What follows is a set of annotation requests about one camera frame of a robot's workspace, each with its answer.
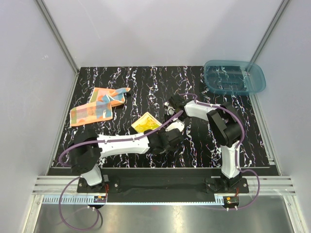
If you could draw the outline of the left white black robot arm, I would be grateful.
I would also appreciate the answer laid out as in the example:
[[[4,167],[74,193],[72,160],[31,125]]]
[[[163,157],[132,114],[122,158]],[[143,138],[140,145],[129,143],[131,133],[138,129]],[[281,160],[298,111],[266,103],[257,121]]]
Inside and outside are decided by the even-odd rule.
[[[182,130],[178,128],[156,132],[147,130],[143,133],[124,136],[97,135],[89,132],[82,141],[71,144],[69,151],[70,168],[80,176],[82,187],[100,192],[105,180],[97,162],[118,154],[165,154],[174,150],[182,141]]]

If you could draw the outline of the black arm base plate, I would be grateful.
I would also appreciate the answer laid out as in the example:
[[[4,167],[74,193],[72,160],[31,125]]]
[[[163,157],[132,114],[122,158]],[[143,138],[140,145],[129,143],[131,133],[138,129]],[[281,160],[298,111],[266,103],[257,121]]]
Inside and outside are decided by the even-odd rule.
[[[246,178],[238,184],[235,192],[208,193],[205,179],[219,178],[219,168],[103,168],[105,184],[92,190],[82,187],[80,179],[77,192],[107,194],[113,203],[172,203],[210,202],[215,195],[248,194]]]

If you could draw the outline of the orange blue patterned towel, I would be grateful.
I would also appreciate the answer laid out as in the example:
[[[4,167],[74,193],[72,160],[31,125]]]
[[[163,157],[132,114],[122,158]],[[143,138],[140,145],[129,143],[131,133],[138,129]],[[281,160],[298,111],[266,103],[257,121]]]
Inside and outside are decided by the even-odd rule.
[[[118,89],[95,87],[88,103],[70,110],[70,126],[78,127],[111,120],[113,108],[125,103],[125,94],[130,90],[129,87]]]

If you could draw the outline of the yellow crocodile towel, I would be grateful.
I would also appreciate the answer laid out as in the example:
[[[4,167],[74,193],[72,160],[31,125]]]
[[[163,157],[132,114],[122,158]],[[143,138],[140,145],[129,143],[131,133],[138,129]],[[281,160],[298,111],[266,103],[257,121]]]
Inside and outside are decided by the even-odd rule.
[[[147,130],[154,130],[162,124],[149,112],[146,112],[138,120],[132,123],[131,127],[138,133],[143,133]]]

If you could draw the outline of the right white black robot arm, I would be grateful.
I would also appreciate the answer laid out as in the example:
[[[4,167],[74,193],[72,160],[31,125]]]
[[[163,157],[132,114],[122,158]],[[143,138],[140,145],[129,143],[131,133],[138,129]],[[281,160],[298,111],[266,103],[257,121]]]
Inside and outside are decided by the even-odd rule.
[[[197,100],[186,100],[182,94],[172,96],[164,103],[165,114],[173,116],[180,110],[174,126],[181,125],[185,118],[196,117],[209,123],[216,142],[221,145],[222,167],[219,178],[205,179],[208,193],[235,192],[242,180],[240,168],[240,145],[245,137],[242,121],[235,109],[228,103],[210,104]]]

